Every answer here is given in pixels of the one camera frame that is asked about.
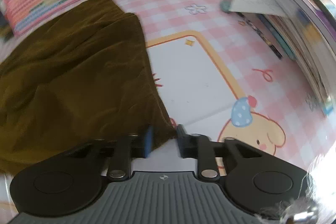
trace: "pink cheek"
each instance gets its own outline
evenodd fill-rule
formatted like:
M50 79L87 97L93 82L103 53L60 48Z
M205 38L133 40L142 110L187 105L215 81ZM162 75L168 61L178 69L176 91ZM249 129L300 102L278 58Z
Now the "pink cheek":
M266 150L267 146L266 144L262 143L259 145L260 150Z

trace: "brown cloth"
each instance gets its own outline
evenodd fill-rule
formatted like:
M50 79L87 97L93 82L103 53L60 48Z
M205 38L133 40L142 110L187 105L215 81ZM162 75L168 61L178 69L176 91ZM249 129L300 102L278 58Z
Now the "brown cloth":
M30 34L0 65L0 170L17 173L90 139L154 127L173 137L139 19L88 0Z

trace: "yellow star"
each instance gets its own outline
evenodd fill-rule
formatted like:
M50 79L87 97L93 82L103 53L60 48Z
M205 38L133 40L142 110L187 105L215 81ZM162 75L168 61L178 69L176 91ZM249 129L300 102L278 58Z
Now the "yellow star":
M191 40L189 40L189 39L186 39L186 40L185 40L185 44L188 45L188 46L191 46L191 47L192 47L192 46L194 45L194 43L195 43L195 41L191 41Z

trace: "blue polka dot hat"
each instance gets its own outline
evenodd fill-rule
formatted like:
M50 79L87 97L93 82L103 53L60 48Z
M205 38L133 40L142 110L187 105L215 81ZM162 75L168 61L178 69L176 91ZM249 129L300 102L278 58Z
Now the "blue polka dot hat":
M257 105L253 96L239 98L232 107L231 122L235 127L246 127L252 123L251 107Z

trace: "gray ribbed plate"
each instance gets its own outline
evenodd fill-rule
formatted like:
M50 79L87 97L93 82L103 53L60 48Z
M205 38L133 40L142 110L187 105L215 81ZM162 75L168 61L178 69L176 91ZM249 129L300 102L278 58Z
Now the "gray ribbed plate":
M260 224L233 206L215 183L193 172L135 172L110 183L91 206L72 215L42 218L20 213L11 224Z

